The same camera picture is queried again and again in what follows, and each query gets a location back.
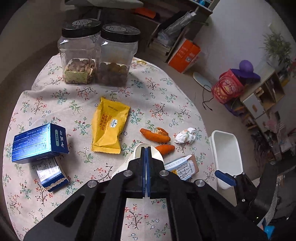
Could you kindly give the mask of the orange peel piece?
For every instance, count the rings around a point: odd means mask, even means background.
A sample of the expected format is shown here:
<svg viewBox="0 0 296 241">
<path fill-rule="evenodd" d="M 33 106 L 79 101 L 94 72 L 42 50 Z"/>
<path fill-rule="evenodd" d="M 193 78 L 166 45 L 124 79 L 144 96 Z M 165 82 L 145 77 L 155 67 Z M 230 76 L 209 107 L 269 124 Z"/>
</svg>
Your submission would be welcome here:
<svg viewBox="0 0 296 241">
<path fill-rule="evenodd" d="M 140 133 L 149 141 L 166 144 L 171 141 L 171 138 L 167 131 L 163 128 L 157 127 L 155 132 L 147 130 L 145 128 L 140 129 Z"/>
<path fill-rule="evenodd" d="M 160 145 L 157 146 L 156 149 L 160 152 L 162 156 L 168 155 L 169 153 L 175 150 L 174 145 Z"/>
</svg>

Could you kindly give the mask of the wooden desk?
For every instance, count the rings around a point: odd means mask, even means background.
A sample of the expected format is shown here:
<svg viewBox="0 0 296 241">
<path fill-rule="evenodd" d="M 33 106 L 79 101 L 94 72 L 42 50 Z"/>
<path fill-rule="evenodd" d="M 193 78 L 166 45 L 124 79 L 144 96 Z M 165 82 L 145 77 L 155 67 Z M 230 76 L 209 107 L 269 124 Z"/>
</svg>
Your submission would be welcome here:
<svg viewBox="0 0 296 241">
<path fill-rule="evenodd" d="M 167 63 L 178 44 L 184 39 L 194 40 L 201 28 L 208 27 L 208 18 L 212 15 L 219 1 L 144 1 L 144 7 L 132 11 L 133 24 L 141 31 L 136 57 L 144 59 L 147 55 L 155 56 Z M 186 12 L 194 11 L 196 16 L 183 29 L 168 56 L 149 48 L 153 38 L 157 38 L 160 30 L 174 23 Z"/>
</svg>

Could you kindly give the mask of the large blue carton box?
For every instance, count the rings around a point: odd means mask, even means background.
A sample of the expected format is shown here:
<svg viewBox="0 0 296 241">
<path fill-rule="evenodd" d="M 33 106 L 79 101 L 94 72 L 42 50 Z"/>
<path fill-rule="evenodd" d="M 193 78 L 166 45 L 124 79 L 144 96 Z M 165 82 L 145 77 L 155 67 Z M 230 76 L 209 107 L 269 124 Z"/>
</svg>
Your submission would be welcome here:
<svg viewBox="0 0 296 241">
<path fill-rule="evenodd" d="M 11 162 L 26 164 L 68 153 L 66 129 L 48 123 L 14 136 Z"/>
</svg>

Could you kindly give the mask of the green potted plant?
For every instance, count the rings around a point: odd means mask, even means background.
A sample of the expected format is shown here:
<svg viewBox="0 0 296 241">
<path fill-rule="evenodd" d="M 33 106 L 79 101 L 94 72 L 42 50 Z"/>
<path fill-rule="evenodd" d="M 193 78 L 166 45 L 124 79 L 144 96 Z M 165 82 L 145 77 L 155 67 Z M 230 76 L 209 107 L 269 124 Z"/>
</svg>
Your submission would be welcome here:
<svg viewBox="0 0 296 241">
<path fill-rule="evenodd" d="M 265 55 L 269 60 L 276 60 L 278 66 L 289 68 L 292 63 L 290 54 L 292 51 L 290 42 L 286 41 L 282 34 L 274 32 L 264 34 L 263 44 Z"/>
</svg>

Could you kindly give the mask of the left clear nut jar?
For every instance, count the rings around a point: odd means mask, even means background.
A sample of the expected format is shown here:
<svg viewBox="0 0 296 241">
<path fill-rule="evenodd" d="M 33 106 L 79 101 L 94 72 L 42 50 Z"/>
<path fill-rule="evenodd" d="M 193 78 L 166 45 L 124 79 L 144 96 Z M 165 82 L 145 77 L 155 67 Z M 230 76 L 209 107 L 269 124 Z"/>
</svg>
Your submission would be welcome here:
<svg viewBox="0 0 296 241">
<path fill-rule="evenodd" d="M 63 23 L 58 49 L 66 83 L 89 84 L 94 79 L 100 30 L 101 23 L 97 19 Z"/>
</svg>

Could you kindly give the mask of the wooden shelf cabinet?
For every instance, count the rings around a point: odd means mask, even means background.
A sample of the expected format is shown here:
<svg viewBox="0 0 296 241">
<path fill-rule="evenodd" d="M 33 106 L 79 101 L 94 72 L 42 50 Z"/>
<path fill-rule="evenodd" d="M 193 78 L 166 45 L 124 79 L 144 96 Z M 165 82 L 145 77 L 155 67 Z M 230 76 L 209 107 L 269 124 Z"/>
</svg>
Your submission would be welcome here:
<svg viewBox="0 0 296 241">
<path fill-rule="evenodd" d="M 261 68 L 258 72 L 260 81 L 245 87 L 240 101 L 251 114 L 255 125 L 266 132 L 266 124 L 270 119 L 270 110 L 284 96 L 280 79 L 272 67 Z"/>
</svg>

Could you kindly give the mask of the red pink bucket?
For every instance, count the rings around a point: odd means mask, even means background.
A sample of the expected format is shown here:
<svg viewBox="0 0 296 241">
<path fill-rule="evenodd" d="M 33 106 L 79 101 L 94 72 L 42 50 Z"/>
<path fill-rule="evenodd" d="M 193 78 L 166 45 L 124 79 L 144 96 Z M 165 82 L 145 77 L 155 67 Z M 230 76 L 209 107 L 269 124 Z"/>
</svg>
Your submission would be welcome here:
<svg viewBox="0 0 296 241">
<path fill-rule="evenodd" d="M 219 80 L 212 87 L 214 98 L 221 104 L 241 95 L 244 86 L 231 69 L 219 76 Z"/>
</svg>

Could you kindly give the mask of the stack of books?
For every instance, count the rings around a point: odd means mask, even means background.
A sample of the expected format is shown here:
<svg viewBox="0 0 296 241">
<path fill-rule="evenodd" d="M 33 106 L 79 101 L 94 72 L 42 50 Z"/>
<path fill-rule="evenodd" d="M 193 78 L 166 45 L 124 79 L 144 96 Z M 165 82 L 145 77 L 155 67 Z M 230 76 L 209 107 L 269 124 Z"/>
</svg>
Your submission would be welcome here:
<svg viewBox="0 0 296 241">
<path fill-rule="evenodd" d="M 168 56 L 171 47 L 165 46 L 158 39 L 153 38 L 149 43 L 149 48 L 160 53 L 163 56 Z"/>
</svg>

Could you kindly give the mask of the yellow snack wrapper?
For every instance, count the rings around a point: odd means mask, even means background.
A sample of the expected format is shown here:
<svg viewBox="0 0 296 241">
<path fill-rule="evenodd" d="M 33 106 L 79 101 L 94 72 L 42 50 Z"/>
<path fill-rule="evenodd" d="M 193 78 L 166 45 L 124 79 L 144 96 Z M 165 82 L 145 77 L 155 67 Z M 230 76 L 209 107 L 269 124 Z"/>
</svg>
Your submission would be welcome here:
<svg viewBox="0 0 296 241">
<path fill-rule="evenodd" d="M 119 136 L 125 127 L 130 107 L 118 101 L 100 98 L 92 119 L 93 152 L 120 154 Z"/>
</svg>

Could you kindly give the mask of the small blue white box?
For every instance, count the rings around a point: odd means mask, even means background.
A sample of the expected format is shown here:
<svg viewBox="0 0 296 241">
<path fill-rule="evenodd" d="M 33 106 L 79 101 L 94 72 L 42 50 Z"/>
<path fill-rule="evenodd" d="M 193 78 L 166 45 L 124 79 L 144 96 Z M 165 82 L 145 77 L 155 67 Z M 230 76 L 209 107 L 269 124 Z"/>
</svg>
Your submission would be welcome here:
<svg viewBox="0 0 296 241">
<path fill-rule="evenodd" d="M 69 183 L 65 172 L 56 158 L 48 158 L 36 162 L 32 168 L 37 172 L 42 187 L 48 192 L 56 191 Z"/>
</svg>

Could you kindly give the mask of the small drink carton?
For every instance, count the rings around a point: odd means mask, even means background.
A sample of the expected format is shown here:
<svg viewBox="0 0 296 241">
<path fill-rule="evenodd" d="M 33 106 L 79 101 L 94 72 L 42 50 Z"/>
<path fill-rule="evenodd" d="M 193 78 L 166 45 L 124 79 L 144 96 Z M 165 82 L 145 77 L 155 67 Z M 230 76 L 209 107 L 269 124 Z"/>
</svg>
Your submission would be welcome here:
<svg viewBox="0 0 296 241">
<path fill-rule="evenodd" d="M 189 181 L 199 172 L 195 155 L 187 155 L 165 164 L 165 169 L 178 175 L 181 180 Z"/>
</svg>

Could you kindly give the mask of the white plastic trash bin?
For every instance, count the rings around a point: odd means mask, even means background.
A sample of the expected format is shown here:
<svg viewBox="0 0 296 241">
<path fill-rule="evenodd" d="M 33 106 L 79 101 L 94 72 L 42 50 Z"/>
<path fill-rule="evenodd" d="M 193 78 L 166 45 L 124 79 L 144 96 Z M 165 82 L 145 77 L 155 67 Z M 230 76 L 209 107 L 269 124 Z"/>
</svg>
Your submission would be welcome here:
<svg viewBox="0 0 296 241">
<path fill-rule="evenodd" d="M 232 133 L 215 130 L 209 137 L 216 170 L 231 176 L 243 172 L 242 159 L 236 136 Z"/>
</svg>

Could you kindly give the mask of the white tissue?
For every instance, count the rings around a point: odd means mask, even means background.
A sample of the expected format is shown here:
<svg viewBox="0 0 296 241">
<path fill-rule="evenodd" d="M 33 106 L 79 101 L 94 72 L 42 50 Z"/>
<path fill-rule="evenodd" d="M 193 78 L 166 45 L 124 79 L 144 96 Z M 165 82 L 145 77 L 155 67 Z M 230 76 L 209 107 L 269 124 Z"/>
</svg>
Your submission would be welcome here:
<svg viewBox="0 0 296 241">
<path fill-rule="evenodd" d="M 175 143 L 192 144 L 196 140 L 196 134 L 197 130 L 195 128 L 187 128 L 175 136 Z"/>
</svg>

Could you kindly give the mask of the floral tablecloth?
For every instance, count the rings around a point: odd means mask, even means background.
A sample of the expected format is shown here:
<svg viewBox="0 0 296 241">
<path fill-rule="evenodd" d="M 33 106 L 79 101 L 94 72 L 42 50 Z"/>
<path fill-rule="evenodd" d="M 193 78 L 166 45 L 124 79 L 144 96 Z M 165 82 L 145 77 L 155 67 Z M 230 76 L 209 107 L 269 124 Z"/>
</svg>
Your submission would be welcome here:
<svg viewBox="0 0 296 241">
<path fill-rule="evenodd" d="M 216 188 L 210 142 L 195 106 L 202 92 L 194 80 L 171 78 L 137 58 L 124 87 L 67 84 L 62 74 L 60 56 L 55 55 L 31 90 L 20 95 L 6 132 L 4 196 L 20 240 L 89 180 L 108 181 L 141 145 L 157 146 L 162 131 L 175 146 L 165 161 L 193 156 L 199 168 L 195 178 Z M 35 165 L 14 161 L 17 137 L 39 126 L 66 130 L 56 139 L 56 144 L 68 150 L 57 157 L 66 185 L 54 192 L 42 186 Z"/>
</svg>

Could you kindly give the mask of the grey office chair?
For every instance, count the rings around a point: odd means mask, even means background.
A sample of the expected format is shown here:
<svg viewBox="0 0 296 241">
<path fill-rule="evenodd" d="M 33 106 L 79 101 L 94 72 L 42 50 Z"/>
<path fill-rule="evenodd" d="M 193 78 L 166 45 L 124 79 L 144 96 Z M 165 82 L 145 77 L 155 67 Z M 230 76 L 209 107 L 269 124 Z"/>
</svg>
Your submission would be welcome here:
<svg viewBox="0 0 296 241">
<path fill-rule="evenodd" d="M 136 9 L 143 7 L 144 3 L 137 0 L 68 0 L 66 5 L 95 6 L 99 8 Z"/>
</svg>

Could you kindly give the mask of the orange cardboard box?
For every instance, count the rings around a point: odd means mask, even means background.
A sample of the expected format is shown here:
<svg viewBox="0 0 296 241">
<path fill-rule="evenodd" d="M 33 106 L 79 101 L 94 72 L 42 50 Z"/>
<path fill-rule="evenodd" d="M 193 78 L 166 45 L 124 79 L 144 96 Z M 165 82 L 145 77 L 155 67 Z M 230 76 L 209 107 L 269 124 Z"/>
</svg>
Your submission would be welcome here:
<svg viewBox="0 0 296 241">
<path fill-rule="evenodd" d="M 168 65 L 179 73 L 185 73 L 196 62 L 201 48 L 193 41 L 184 38 L 168 61 Z"/>
</svg>

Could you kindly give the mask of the white round scale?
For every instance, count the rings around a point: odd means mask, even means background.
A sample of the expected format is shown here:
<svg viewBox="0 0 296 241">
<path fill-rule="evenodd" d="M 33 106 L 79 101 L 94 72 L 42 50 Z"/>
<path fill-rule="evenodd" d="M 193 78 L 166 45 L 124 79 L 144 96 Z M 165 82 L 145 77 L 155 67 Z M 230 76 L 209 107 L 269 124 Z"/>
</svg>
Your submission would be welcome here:
<svg viewBox="0 0 296 241">
<path fill-rule="evenodd" d="M 201 87 L 205 88 L 209 92 L 212 91 L 212 84 L 201 74 L 194 72 L 193 78 Z"/>
</svg>

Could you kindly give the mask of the right clear dark-snack jar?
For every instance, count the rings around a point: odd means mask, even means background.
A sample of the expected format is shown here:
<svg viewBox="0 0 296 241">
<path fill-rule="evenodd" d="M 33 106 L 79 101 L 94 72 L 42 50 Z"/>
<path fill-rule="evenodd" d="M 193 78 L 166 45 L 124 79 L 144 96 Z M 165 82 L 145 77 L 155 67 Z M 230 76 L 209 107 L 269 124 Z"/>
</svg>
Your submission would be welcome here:
<svg viewBox="0 0 296 241">
<path fill-rule="evenodd" d="M 98 38 L 97 82 L 125 86 L 132 59 L 138 49 L 140 30 L 122 24 L 103 25 Z"/>
</svg>

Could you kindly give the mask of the purple ball toy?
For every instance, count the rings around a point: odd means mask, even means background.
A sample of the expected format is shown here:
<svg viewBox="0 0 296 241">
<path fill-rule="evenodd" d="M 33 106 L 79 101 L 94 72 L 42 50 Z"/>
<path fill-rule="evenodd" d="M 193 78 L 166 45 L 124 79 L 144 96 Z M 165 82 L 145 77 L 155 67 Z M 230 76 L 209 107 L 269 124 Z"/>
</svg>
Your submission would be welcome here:
<svg viewBox="0 0 296 241">
<path fill-rule="evenodd" d="M 260 76 L 254 72 L 252 63 L 248 60 L 242 60 L 238 69 L 231 69 L 232 73 L 239 78 L 252 79 L 260 81 Z"/>
</svg>

